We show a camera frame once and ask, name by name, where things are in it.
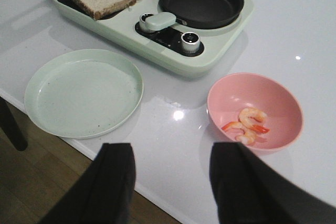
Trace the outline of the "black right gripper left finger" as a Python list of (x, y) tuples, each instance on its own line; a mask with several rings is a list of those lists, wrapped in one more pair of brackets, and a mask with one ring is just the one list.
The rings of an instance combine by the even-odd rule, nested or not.
[(104, 143), (40, 223), (128, 223), (136, 179), (131, 144)]

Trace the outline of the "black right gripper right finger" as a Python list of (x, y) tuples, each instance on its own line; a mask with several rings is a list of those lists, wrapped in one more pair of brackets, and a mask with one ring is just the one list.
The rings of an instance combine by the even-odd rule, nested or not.
[(243, 144), (214, 143), (209, 178), (219, 223), (335, 223), (335, 207), (286, 180)]

